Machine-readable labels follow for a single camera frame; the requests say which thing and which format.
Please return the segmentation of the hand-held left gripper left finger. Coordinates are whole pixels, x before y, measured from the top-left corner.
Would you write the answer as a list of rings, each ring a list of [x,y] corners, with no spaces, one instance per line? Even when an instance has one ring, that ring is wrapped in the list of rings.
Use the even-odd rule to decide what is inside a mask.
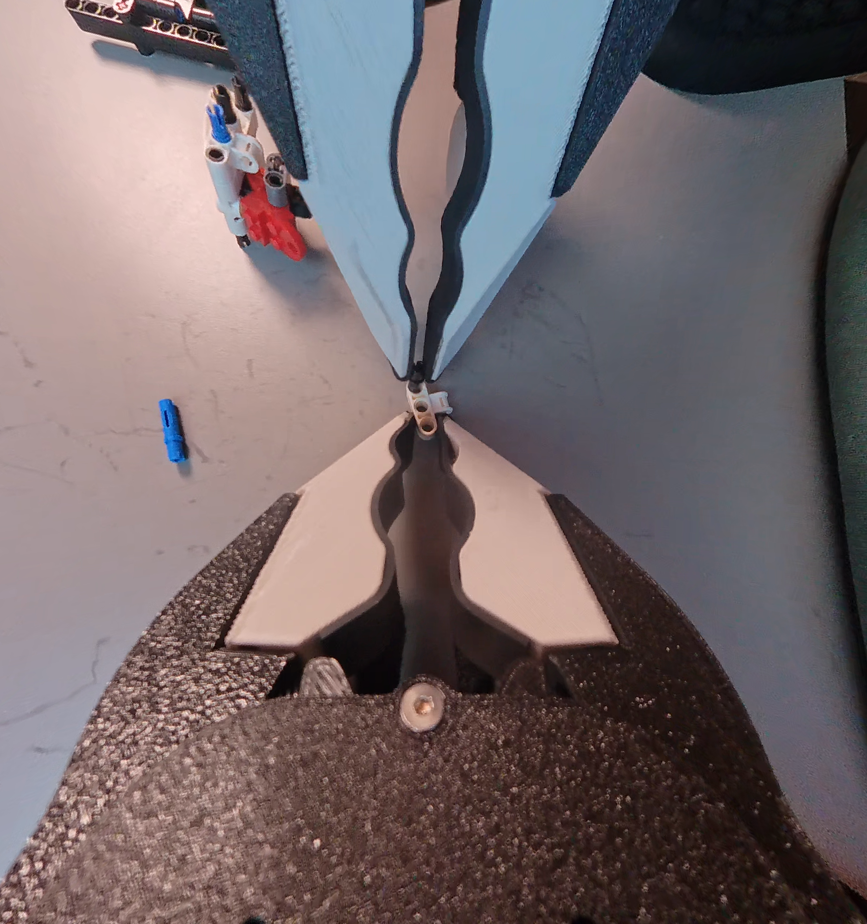
[[[233,652],[334,658],[359,676],[399,660],[404,615],[390,530],[415,425],[394,417],[297,493],[227,631]]]

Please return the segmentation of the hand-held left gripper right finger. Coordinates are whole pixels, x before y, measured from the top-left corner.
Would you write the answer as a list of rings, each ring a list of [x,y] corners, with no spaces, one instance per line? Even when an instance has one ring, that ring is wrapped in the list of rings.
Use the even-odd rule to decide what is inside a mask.
[[[503,679],[523,659],[617,647],[550,492],[456,422],[443,421],[441,446],[459,652]]]

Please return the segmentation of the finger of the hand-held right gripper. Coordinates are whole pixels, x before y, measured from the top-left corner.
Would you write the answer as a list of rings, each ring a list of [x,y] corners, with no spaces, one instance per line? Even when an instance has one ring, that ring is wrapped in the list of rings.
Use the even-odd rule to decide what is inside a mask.
[[[394,375],[414,363],[406,284],[414,228],[397,143],[423,43],[424,3],[280,1],[278,27],[301,134],[301,189]]]
[[[553,189],[612,2],[471,2],[458,50],[465,154],[428,307],[428,375],[471,335],[555,207]]]

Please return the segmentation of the red white black brick subassembly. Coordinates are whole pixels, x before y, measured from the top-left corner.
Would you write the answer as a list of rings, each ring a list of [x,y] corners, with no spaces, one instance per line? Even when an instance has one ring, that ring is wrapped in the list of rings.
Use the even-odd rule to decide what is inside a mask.
[[[282,155],[257,138],[254,102],[242,79],[212,86],[205,109],[204,159],[217,208],[241,249],[256,244],[299,262],[308,247],[298,225],[312,213]]]

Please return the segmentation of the blue toy pin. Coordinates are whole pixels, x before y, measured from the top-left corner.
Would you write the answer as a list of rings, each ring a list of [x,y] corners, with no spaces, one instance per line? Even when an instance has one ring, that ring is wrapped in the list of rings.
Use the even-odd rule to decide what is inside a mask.
[[[158,401],[161,427],[168,461],[180,465],[188,461],[188,450],[178,407],[169,398]]]

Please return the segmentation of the white three-hole brick connector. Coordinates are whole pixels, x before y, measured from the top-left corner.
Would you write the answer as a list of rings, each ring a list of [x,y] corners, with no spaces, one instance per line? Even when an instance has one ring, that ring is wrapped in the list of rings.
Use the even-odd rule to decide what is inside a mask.
[[[452,414],[447,392],[430,392],[424,380],[409,380],[406,392],[408,407],[420,436],[425,439],[433,437],[437,432],[439,418]]]

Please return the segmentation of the grey desk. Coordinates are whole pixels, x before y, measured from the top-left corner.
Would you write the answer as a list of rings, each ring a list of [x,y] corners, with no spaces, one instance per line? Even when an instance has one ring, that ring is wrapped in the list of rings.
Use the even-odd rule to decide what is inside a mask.
[[[320,228],[241,251],[203,65],[0,2],[0,880],[141,632],[404,405]],[[841,79],[642,77],[444,376],[724,665],[797,817],[867,897],[867,692],[820,394]],[[158,408],[178,407],[188,461]]]

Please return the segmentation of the partly built toy brick vehicle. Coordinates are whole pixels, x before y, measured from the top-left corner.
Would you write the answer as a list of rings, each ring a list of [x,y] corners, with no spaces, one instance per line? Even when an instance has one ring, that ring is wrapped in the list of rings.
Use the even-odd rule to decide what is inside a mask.
[[[205,1],[66,1],[79,28],[125,42],[141,55],[161,52],[232,67],[214,13]]]

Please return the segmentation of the black mesh office chair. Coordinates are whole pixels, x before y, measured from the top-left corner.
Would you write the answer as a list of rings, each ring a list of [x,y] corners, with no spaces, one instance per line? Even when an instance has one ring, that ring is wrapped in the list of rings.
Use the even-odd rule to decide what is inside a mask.
[[[867,72],[867,1],[681,1],[643,74],[700,95]]]

